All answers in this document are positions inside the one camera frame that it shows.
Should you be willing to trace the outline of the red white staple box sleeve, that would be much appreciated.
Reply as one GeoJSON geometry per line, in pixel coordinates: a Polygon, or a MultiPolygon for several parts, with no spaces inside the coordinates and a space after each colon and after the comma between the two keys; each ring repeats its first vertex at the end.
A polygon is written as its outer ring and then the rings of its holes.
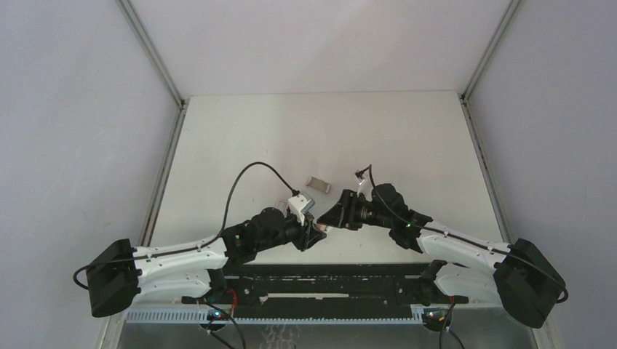
{"type": "Polygon", "coordinates": [[[274,208],[279,210],[281,213],[286,214],[287,210],[289,209],[289,203],[287,199],[279,199],[275,205],[274,208]]]}

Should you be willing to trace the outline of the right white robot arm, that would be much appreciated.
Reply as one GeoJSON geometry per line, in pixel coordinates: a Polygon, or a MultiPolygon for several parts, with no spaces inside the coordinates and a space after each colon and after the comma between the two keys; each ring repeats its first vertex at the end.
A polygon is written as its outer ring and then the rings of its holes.
{"type": "Polygon", "coordinates": [[[531,241],[494,242],[448,229],[409,208],[390,183],[377,185],[369,198],[343,190],[317,222],[348,230],[386,228],[398,246],[429,256],[429,276],[420,284],[429,302],[460,296],[500,305],[519,323],[539,329],[568,298],[565,280],[531,241]]]}

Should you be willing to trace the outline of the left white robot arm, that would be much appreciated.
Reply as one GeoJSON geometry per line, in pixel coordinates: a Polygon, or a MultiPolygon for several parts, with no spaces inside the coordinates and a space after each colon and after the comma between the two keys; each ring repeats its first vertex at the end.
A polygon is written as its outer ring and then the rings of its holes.
{"type": "Polygon", "coordinates": [[[310,220],[268,207],[251,219],[205,240],[164,247],[133,247],[128,238],[110,244],[84,271],[90,311],[103,318],[140,302],[177,297],[222,301],[227,283],[222,269],[255,260],[257,253],[293,244],[303,252],[326,238],[310,220]]]}

